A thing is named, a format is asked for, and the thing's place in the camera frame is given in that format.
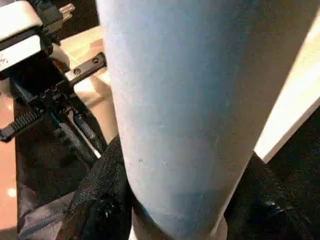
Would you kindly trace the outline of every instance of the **black leather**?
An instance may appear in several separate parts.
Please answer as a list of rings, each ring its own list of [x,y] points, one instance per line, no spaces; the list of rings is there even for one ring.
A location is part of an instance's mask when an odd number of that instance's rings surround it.
[[[256,154],[225,212],[228,240],[314,240],[310,221],[283,183]]]

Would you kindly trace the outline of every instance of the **screw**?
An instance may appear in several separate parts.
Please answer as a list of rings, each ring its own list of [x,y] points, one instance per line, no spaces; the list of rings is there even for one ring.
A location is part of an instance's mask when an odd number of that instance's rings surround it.
[[[53,86],[53,87],[51,88],[51,90],[52,90],[52,92],[56,92],[56,91],[58,90],[58,88],[57,88],[57,86]]]
[[[94,64],[98,64],[98,63],[99,63],[99,59],[98,59],[97,57],[95,57],[95,58],[92,60],[92,62],[93,62]]]
[[[79,75],[81,73],[81,70],[79,68],[76,68],[75,70],[73,70],[73,73],[75,75]]]
[[[40,93],[40,98],[45,99],[46,98],[46,94],[44,92]]]

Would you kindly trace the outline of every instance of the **white label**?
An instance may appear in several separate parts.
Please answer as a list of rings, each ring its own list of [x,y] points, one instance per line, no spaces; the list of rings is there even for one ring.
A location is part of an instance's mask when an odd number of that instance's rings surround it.
[[[41,51],[40,37],[33,35],[0,51],[0,72]]]

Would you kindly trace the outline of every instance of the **black fabric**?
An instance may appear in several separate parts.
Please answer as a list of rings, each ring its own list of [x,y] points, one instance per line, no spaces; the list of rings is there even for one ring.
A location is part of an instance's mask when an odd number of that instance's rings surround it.
[[[257,155],[253,155],[225,212],[228,240],[315,240],[309,220]]]
[[[298,129],[269,166],[289,189],[291,201],[320,239],[320,108]]]
[[[106,234],[109,240],[128,239],[132,195],[118,136],[111,141],[75,193],[35,207],[37,201],[32,196],[36,192],[29,187],[21,187],[19,207],[28,210],[24,210],[18,219],[20,240],[63,240],[69,239],[67,236],[101,239]]]
[[[116,136],[74,193],[57,240],[127,240],[131,209],[132,194]]]
[[[15,117],[27,110],[23,105],[14,105]],[[18,219],[73,192],[89,172],[56,139],[52,129],[45,118],[15,138]]]

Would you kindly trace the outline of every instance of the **pipe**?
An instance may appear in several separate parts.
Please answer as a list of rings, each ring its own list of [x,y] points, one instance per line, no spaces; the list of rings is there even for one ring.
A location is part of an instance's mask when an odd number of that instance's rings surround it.
[[[97,1],[135,211],[168,238],[216,231],[319,4],[285,2]]]

